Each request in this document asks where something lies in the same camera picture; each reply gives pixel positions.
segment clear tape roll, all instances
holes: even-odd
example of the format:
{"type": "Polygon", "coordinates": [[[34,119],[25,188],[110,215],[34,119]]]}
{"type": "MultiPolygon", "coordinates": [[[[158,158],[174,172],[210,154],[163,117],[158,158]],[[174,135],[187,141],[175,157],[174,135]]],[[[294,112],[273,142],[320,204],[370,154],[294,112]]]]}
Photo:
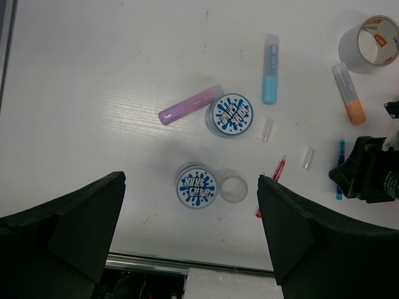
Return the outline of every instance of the clear tape roll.
{"type": "Polygon", "coordinates": [[[399,55],[399,27],[386,16],[373,16],[348,30],[339,42],[339,57],[353,73],[390,65],[399,55]]]}
{"type": "Polygon", "coordinates": [[[218,189],[225,201],[234,204],[243,201],[248,194],[247,182],[232,169],[222,169],[218,173],[218,189]]]}

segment white table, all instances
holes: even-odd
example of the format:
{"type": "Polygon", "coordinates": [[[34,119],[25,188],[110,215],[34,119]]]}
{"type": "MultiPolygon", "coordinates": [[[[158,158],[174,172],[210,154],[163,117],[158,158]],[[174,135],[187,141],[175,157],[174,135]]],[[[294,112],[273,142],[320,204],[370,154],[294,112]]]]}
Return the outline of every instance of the white table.
{"type": "Polygon", "coordinates": [[[345,215],[399,229],[399,203],[335,200],[328,172],[341,134],[386,136],[383,108],[399,62],[353,75],[368,116],[353,127],[331,72],[342,34],[367,16],[395,18],[397,0],[19,1],[0,117],[0,216],[74,191],[116,170],[126,194],[112,252],[272,269],[257,208],[257,178],[280,182],[345,215]],[[261,103],[264,37],[281,38],[279,99],[261,103]],[[213,135],[204,110],[170,126],[157,113],[216,83],[255,108],[238,140],[213,135]],[[266,117],[275,125],[262,143],[266,117]],[[310,172],[301,168],[316,148],[310,172]],[[176,197],[175,171],[199,161],[246,175],[248,197],[193,211],[176,197]]]}

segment red pen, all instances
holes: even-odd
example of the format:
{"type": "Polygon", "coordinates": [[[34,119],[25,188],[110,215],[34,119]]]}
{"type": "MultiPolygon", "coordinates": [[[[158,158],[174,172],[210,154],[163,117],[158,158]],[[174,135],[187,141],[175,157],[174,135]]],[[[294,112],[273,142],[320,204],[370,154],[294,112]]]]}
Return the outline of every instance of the red pen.
{"type": "MultiPolygon", "coordinates": [[[[286,165],[286,158],[287,158],[287,156],[284,156],[284,158],[280,161],[276,171],[274,172],[273,180],[275,180],[276,182],[279,181],[282,170],[284,169],[284,166],[286,165]]],[[[261,210],[258,209],[256,211],[256,217],[262,218],[261,210]]]]}

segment blue pen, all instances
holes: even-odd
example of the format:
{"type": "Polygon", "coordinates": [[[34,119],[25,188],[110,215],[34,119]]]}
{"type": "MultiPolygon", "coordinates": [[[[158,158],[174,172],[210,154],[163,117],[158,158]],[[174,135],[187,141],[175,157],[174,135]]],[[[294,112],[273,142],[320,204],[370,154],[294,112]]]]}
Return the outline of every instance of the blue pen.
{"type": "MultiPolygon", "coordinates": [[[[341,140],[339,141],[339,156],[338,156],[338,165],[341,165],[345,161],[345,140],[344,136],[341,136],[341,140]]],[[[336,198],[341,201],[342,200],[342,190],[337,186],[337,196],[336,198]]]]}
{"type": "Polygon", "coordinates": [[[269,34],[264,48],[262,102],[268,105],[277,101],[279,69],[279,36],[269,34]]]}

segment small clear tube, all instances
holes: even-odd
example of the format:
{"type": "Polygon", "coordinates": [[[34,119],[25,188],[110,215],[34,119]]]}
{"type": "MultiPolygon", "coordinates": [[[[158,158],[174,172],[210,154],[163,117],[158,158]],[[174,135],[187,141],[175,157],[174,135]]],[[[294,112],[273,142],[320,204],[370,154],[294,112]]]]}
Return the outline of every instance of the small clear tube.
{"type": "Polygon", "coordinates": [[[313,161],[313,157],[316,154],[316,149],[315,148],[307,148],[306,155],[305,155],[305,160],[304,163],[302,164],[302,168],[306,169],[306,171],[310,170],[310,166],[313,161]]]}
{"type": "Polygon", "coordinates": [[[341,62],[333,66],[332,72],[334,73],[342,98],[347,107],[350,121],[355,126],[364,123],[366,121],[366,116],[346,64],[341,62]]]}
{"type": "Polygon", "coordinates": [[[269,141],[270,134],[272,132],[273,123],[274,121],[271,118],[268,118],[266,120],[266,124],[264,126],[263,135],[262,135],[263,142],[269,141]]]}

